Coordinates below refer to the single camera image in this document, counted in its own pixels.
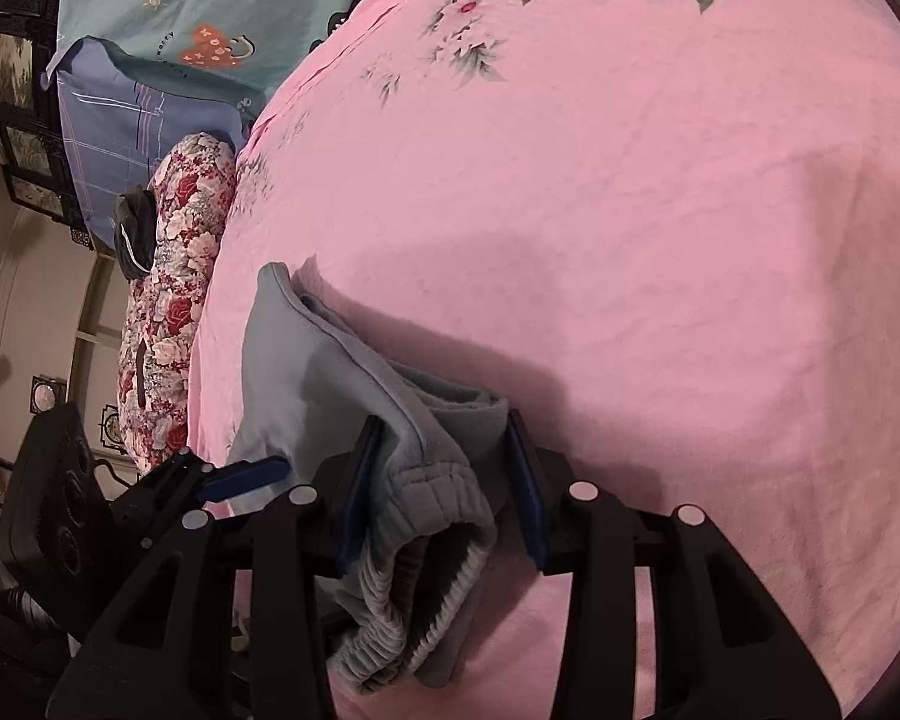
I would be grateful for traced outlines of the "grey-green pants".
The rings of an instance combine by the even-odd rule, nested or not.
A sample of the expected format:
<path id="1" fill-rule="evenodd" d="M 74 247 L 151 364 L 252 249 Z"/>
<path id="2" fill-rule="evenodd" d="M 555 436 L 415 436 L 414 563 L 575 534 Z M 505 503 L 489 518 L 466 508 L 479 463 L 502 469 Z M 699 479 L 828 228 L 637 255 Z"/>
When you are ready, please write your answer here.
<path id="1" fill-rule="evenodd" d="M 504 397 L 391 362 L 268 263 L 242 348 L 244 416 L 233 460 L 284 457 L 308 483 L 383 424 L 368 468 L 356 559 L 323 592 L 354 621 L 329 657 L 354 692 L 414 676 L 447 686 L 482 594 L 505 499 Z"/>

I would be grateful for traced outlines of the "black smartphone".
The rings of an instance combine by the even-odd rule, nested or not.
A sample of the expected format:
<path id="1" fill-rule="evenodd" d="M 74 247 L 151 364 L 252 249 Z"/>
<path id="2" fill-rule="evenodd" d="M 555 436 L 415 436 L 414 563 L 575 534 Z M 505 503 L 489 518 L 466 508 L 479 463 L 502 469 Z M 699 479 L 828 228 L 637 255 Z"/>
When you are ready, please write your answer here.
<path id="1" fill-rule="evenodd" d="M 136 356 L 134 356 L 134 372 L 136 372 L 136 401 L 137 408 L 144 410 L 148 405 L 148 395 L 146 395 L 146 356 L 148 355 L 148 345 L 144 340 L 137 344 Z"/>

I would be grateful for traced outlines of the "dark grey folded garment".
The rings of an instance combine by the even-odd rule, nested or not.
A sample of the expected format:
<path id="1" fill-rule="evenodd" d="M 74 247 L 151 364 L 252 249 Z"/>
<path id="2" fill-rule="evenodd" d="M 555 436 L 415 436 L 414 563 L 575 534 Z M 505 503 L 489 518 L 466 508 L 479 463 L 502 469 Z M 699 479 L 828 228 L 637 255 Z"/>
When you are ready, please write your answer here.
<path id="1" fill-rule="evenodd" d="M 115 259 L 128 281 L 146 278 L 155 254 L 154 194 L 138 185 L 121 193 L 115 206 Z"/>

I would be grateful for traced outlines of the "red floral quilt roll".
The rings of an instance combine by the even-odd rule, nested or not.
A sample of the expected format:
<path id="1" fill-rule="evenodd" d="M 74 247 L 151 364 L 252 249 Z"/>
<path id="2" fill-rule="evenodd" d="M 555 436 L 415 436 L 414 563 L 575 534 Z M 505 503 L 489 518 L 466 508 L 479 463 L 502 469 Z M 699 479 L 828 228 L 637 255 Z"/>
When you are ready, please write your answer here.
<path id="1" fill-rule="evenodd" d="M 141 473 L 188 444 L 193 343 L 235 199 L 232 148 L 207 133 L 183 137 L 149 181 L 157 226 L 151 273 L 130 282 L 116 381 L 119 433 Z M 148 345 L 146 395 L 137 408 L 134 356 Z"/>

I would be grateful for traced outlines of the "blue plaid pillow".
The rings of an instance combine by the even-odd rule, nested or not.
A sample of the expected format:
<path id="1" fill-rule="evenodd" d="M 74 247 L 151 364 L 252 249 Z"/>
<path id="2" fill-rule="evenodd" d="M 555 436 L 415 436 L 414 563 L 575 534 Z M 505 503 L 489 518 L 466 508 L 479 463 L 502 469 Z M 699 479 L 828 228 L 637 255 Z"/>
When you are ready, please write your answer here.
<path id="1" fill-rule="evenodd" d="M 118 195 L 147 184 L 183 137 L 205 132 L 232 149 L 244 146 L 247 126 L 235 107 L 133 80 L 92 37 L 69 47 L 45 78 L 56 83 L 64 153 L 82 219 L 105 245 L 115 240 Z"/>

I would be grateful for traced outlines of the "pink floral bed sheet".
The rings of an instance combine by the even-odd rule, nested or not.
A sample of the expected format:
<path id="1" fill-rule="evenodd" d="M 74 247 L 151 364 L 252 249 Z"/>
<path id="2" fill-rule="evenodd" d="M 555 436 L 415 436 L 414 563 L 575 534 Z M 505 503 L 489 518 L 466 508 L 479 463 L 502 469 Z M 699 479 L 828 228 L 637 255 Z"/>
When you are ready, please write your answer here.
<path id="1" fill-rule="evenodd" d="M 900 649 L 900 24 L 884 0 L 365 0 L 245 151 L 191 363 L 232 452 L 256 277 L 701 505 L 846 709 Z"/>

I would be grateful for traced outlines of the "teal heart pattern pillow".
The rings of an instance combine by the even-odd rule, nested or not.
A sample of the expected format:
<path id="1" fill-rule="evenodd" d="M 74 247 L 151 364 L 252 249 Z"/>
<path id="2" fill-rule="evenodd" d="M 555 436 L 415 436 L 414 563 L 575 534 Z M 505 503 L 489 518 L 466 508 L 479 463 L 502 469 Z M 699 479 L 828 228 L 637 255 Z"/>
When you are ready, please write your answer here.
<path id="1" fill-rule="evenodd" d="M 160 91 L 260 114 L 361 0 L 59 0 L 56 75 L 84 39 Z"/>

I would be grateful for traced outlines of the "framed pictures on wall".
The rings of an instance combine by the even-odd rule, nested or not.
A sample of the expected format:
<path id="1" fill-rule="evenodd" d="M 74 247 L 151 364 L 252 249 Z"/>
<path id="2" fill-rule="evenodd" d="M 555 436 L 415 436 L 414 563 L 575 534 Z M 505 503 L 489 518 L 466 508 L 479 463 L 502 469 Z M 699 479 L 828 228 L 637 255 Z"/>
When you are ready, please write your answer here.
<path id="1" fill-rule="evenodd" d="M 37 411 L 72 401 L 94 454 L 133 474 L 116 419 L 116 351 L 128 288 L 80 216 L 55 88 L 40 75 L 56 20 L 0 13 L 0 187 L 13 224 L 0 252 L 0 458 Z"/>

